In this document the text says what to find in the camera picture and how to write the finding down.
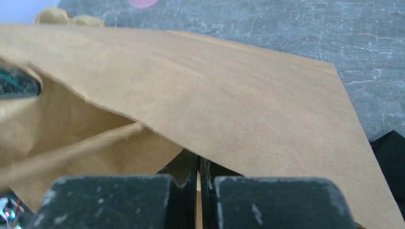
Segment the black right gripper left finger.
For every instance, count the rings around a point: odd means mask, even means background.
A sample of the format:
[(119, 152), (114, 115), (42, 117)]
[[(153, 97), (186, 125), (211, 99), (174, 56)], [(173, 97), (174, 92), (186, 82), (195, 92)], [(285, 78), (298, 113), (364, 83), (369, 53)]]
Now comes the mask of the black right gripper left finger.
[(154, 175), (65, 176), (30, 229), (192, 229), (198, 157), (182, 150)]

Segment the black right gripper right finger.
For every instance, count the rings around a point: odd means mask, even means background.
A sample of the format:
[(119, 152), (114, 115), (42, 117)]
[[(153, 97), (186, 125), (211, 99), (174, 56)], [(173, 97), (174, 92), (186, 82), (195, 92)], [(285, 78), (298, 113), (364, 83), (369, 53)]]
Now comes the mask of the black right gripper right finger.
[(354, 229), (338, 187), (320, 177), (244, 177), (200, 160), (205, 229)]

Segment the brown paper bag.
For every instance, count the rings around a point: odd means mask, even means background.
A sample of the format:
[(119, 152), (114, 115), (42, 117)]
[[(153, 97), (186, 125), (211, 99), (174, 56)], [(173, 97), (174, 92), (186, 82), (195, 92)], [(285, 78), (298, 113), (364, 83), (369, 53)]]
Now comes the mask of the brown paper bag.
[(183, 148), (245, 176), (326, 177), (368, 229), (400, 210), (333, 64), (181, 31), (2, 24), (1, 188), (33, 211), (67, 175), (153, 174)]

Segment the black cloth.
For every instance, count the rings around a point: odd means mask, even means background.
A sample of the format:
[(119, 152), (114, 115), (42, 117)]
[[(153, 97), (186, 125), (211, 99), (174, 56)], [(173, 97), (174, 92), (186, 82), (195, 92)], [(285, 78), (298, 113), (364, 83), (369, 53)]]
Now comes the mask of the black cloth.
[(390, 131), (370, 142), (392, 195), (405, 215), (405, 138)]

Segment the pink straw holder cup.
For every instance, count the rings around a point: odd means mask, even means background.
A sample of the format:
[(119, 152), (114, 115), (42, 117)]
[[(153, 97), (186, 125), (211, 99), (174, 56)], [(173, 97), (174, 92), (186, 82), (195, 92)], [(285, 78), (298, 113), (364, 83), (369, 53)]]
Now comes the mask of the pink straw holder cup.
[(159, 0), (128, 0), (129, 4), (136, 9), (145, 9), (153, 6)]

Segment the brown cardboard cup carrier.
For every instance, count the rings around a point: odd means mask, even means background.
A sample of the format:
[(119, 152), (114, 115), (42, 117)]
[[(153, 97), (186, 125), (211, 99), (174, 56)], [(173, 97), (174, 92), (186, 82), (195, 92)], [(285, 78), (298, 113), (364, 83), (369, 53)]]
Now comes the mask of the brown cardboard cup carrier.
[(73, 17), (66, 10), (58, 7), (43, 9), (36, 15), (33, 23), (105, 27), (104, 21), (99, 17), (86, 14)]

